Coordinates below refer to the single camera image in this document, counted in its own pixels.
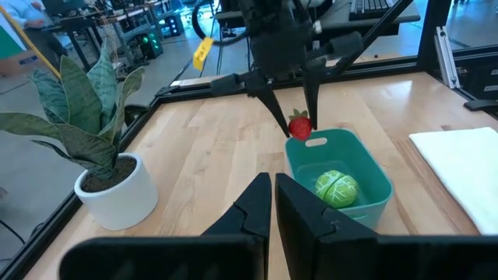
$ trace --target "plastic bin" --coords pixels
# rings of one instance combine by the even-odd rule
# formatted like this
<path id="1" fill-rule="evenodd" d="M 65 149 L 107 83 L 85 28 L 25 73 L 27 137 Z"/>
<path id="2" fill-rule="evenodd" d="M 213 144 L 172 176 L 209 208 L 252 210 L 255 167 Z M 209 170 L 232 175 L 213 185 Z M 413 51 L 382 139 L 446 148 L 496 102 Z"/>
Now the plastic bin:
<path id="1" fill-rule="evenodd" d="M 320 175 L 337 170 L 353 177 L 359 185 L 358 198 L 339 210 L 351 219 L 375 229 L 393 195 L 393 187 L 384 171 L 349 130 L 314 131 L 306 141 L 290 138 L 286 143 L 291 177 L 314 193 Z"/>

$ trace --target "person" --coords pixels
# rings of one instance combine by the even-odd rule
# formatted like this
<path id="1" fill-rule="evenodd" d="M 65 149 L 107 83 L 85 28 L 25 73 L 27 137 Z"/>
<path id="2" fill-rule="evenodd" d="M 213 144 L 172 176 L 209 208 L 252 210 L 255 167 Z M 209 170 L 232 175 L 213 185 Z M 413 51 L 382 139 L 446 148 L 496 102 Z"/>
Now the person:
<path id="1" fill-rule="evenodd" d="M 54 34 L 43 30 L 51 20 L 40 0 L 0 0 L 0 5 L 24 29 L 24 33 L 48 62 L 59 69 L 61 56 L 68 55 L 68 52 Z"/>

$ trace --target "red strawberry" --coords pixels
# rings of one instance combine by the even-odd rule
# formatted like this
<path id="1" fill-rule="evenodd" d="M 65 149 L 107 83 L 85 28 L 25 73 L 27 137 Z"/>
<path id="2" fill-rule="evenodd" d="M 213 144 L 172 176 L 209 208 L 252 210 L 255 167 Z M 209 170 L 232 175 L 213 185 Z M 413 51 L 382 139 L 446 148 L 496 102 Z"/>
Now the red strawberry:
<path id="1" fill-rule="evenodd" d="M 311 120 L 308 118 L 308 112 L 300 113 L 294 109 L 294 115 L 289 116 L 289 132 L 301 141 L 308 139 L 311 135 Z"/>

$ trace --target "gray floor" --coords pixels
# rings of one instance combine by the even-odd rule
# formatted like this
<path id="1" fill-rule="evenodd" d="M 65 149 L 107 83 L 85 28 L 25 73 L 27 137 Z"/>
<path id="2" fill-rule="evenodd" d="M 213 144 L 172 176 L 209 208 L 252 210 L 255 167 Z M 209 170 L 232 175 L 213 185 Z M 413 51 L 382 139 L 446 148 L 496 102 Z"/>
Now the gray floor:
<path id="1" fill-rule="evenodd" d="M 424 18 L 427 0 L 416 0 Z M 447 28 L 454 49 L 498 44 L 498 15 L 490 0 L 468 0 L 452 7 Z M 211 28 L 210 19 L 203 21 L 204 30 Z M 382 37 L 366 50 L 368 55 L 415 55 L 423 21 L 404 23 L 396 37 Z M 146 67 L 143 87 L 129 103 L 147 104 L 154 94 L 166 86 L 190 59 L 200 40 L 192 28 L 185 35 L 163 42 L 164 54 Z M 213 48 L 203 76 L 215 75 L 218 49 Z M 247 45 L 241 41 L 223 50 L 222 74 L 247 70 Z M 199 77 L 190 67 L 182 79 Z M 23 76 L 0 79 L 0 111 L 21 111 L 42 114 L 37 93 Z M 28 239 L 34 226 L 45 219 L 71 192 L 82 169 L 56 156 L 52 151 L 34 145 L 28 138 L 0 132 L 0 187 L 8 194 L 0 200 L 0 219 L 7 222 L 23 238 Z M 0 259 L 13 256 L 21 247 L 18 240 L 0 226 Z M 0 261 L 0 269 L 7 261 Z"/>

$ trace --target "white pot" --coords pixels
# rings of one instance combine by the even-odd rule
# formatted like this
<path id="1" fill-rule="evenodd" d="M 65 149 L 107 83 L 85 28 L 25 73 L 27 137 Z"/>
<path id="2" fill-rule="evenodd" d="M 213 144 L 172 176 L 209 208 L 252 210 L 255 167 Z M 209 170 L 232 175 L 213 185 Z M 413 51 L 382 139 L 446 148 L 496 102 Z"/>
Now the white pot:
<path id="1" fill-rule="evenodd" d="M 158 195 L 156 186 L 140 157 L 124 152 L 118 158 L 131 157 L 136 160 L 135 170 L 118 185 L 94 193 L 81 189 L 81 183 L 88 171 L 79 175 L 75 182 L 75 193 L 95 216 L 103 228 L 109 230 L 127 229 L 147 217 L 156 207 Z"/>

